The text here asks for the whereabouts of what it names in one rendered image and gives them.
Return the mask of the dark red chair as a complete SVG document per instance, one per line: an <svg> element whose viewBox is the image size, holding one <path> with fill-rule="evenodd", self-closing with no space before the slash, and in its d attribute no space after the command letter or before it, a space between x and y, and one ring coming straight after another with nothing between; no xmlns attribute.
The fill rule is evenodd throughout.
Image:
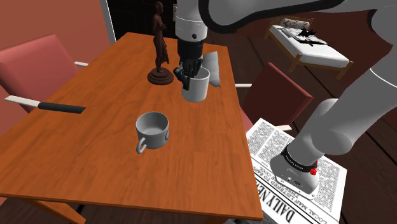
<svg viewBox="0 0 397 224"><path fill-rule="evenodd" d="M253 83L239 83L235 86L248 89L240 107L245 131L260 118L289 130L289 125L313 99L313 96L270 62Z"/></svg>

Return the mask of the white handleless cup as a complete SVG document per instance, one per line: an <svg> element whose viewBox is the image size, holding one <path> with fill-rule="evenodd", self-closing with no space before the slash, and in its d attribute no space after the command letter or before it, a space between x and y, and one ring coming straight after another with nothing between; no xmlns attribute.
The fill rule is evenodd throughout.
<svg viewBox="0 0 397 224"><path fill-rule="evenodd" d="M190 102L201 102L206 98L207 89L209 85L209 71L201 67L198 74L190 79L189 90L182 88L181 95L183 98Z"/></svg>

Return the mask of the dark doorway with white frame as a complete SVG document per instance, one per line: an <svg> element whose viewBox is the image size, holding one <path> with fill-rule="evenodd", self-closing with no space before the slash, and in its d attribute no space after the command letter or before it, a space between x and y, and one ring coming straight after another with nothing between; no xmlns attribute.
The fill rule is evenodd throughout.
<svg viewBox="0 0 397 224"><path fill-rule="evenodd" d="M167 26L163 31L165 38L174 38L175 21L173 21L173 4L176 0L105 0L113 25L116 40L125 33L153 35L152 19L155 14L155 3L163 4L162 22Z"/></svg>

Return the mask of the orange wooden table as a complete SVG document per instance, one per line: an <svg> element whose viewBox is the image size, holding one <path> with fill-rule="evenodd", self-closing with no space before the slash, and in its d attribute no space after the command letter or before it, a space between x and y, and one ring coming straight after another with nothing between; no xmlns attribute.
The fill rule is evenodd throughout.
<svg viewBox="0 0 397 224"><path fill-rule="evenodd" d="M218 53L221 85L188 102L180 82L148 82L153 38L125 34L50 97L84 112L35 109L0 137L0 196L261 220L228 49L203 51ZM150 111L169 139L138 154L136 120Z"/></svg>

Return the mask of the black bar-shaped object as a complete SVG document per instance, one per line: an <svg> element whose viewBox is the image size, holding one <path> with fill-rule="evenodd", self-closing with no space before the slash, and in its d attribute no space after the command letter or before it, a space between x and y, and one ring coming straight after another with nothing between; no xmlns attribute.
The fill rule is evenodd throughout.
<svg viewBox="0 0 397 224"><path fill-rule="evenodd" d="M85 107L82 106L73 106L73 105L57 104L50 102L40 102L38 104L38 108L49 111L60 111L60 112L76 113L76 114L81 114L85 110Z"/></svg>

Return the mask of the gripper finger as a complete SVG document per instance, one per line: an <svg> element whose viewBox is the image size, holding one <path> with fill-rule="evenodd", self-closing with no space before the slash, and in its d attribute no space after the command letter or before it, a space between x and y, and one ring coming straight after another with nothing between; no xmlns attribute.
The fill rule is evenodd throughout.
<svg viewBox="0 0 397 224"><path fill-rule="evenodd" d="M182 60L179 61L179 66L173 70L175 77L183 84L183 89L189 91L190 89L190 65L184 64Z"/></svg>
<svg viewBox="0 0 397 224"><path fill-rule="evenodd" d="M202 60L189 60L187 62L188 77L194 78L202 65Z"/></svg>

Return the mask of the newspaper-patterned robot stand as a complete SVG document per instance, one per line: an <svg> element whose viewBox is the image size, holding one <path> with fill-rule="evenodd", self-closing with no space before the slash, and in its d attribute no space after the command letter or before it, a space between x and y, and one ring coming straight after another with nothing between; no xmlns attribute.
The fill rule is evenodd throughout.
<svg viewBox="0 0 397 224"><path fill-rule="evenodd" d="M306 199L275 178L270 159L293 140L260 118L246 132L261 208L278 224L339 224L347 169L327 157L319 159L319 186Z"/></svg>

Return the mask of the white bed with wooden frame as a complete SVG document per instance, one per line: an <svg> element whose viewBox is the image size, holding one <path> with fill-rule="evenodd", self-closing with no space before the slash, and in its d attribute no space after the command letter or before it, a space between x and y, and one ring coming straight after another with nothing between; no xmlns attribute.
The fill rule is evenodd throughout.
<svg viewBox="0 0 397 224"><path fill-rule="evenodd" d="M336 79L339 80L353 65L353 61L314 35L306 38L298 35L302 29L309 30L313 21L312 18L277 17L270 22L265 38L272 39L289 57L289 73L297 65L319 67L338 71Z"/></svg>

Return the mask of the pink chair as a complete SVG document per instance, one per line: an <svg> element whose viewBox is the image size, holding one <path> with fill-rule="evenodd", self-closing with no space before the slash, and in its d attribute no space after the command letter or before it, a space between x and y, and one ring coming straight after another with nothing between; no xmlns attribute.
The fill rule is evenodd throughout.
<svg viewBox="0 0 397 224"><path fill-rule="evenodd" d="M76 74L76 64L54 34L0 50L0 86L10 95L37 100L34 106L21 105L28 113Z"/></svg>

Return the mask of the brown human figure statue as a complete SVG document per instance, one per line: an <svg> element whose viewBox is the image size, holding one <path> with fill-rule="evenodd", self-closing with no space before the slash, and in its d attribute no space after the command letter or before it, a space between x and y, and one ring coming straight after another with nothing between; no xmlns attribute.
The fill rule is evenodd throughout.
<svg viewBox="0 0 397 224"><path fill-rule="evenodd" d="M155 14L152 18L153 44L156 51L155 66L149 74L148 81L155 85L168 85L173 82L173 74L166 68L162 68L164 62L169 64L167 45L163 32L167 26L162 22L161 14L164 12L163 4L160 1L155 3Z"/></svg>

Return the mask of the white folded book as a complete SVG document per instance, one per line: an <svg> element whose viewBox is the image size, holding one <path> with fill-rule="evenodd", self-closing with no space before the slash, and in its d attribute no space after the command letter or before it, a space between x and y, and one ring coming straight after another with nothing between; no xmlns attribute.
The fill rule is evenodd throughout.
<svg viewBox="0 0 397 224"><path fill-rule="evenodd" d="M220 87L218 53L211 52L203 55L202 66L209 71L209 83L214 87Z"/></svg>

